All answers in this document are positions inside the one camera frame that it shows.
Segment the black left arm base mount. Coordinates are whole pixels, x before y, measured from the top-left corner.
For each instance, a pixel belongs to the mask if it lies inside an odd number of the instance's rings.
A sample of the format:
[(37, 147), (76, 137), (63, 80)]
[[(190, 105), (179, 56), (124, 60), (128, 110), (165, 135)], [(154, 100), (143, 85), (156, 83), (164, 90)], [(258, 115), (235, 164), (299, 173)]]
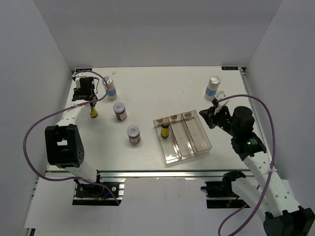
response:
[[(73, 194), (73, 206), (118, 206), (116, 200), (110, 192), (101, 186), (75, 181)], [(124, 179), (103, 179), (102, 185), (107, 186), (117, 201), (120, 203), (123, 199), (125, 180)]]

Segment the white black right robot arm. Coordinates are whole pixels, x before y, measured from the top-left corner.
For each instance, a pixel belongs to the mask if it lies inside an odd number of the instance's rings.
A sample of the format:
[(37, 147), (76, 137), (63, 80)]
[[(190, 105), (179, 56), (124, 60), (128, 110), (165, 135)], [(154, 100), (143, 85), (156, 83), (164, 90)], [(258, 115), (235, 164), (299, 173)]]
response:
[(209, 128), (219, 127), (231, 135), (233, 150), (250, 169), (261, 190), (256, 189), (241, 171), (223, 176), (222, 189), (228, 196), (240, 196), (253, 208), (268, 236), (306, 236), (315, 220), (311, 208), (303, 208), (286, 188), (266, 147), (253, 132), (251, 109), (238, 106), (233, 114), (226, 106), (213, 106), (199, 112)]

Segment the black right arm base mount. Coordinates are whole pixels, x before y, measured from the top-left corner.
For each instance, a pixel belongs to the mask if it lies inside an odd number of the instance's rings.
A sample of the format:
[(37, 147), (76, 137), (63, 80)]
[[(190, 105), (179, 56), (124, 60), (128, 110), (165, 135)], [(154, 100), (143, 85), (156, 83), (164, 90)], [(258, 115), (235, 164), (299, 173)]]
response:
[(222, 181), (207, 181), (200, 190), (206, 194), (208, 209), (241, 208), (245, 201), (233, 192), (229, 192)]

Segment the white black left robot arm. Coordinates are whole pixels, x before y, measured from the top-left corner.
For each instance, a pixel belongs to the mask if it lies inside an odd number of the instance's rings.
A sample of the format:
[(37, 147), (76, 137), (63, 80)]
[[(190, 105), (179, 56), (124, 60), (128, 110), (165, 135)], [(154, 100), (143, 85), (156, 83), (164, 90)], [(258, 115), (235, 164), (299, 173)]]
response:
[(97, 170), (85, 160), (85, 150), (79, 129), (85, 118), (91, 114), (96, 100), (93, 77), (75, 79), (73, 109), (66, 111), (54, 126), (45, 129), (45, 143), (48, 163), (64, 169), (76, 177), (88, 180), (87, 190), (93, 196), (103, 193), (104, 184), (97, 180)]

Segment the yellow label sauce bottle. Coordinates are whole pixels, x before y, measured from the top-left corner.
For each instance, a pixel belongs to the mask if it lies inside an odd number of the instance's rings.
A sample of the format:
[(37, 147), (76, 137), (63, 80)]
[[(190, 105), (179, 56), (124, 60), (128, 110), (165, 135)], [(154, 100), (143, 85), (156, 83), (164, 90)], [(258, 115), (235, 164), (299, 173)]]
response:
[(160, 135), (163, 138), (167, 138), (169, 136), (169, 119), (168, 118), (163, 118), (162, 119)]

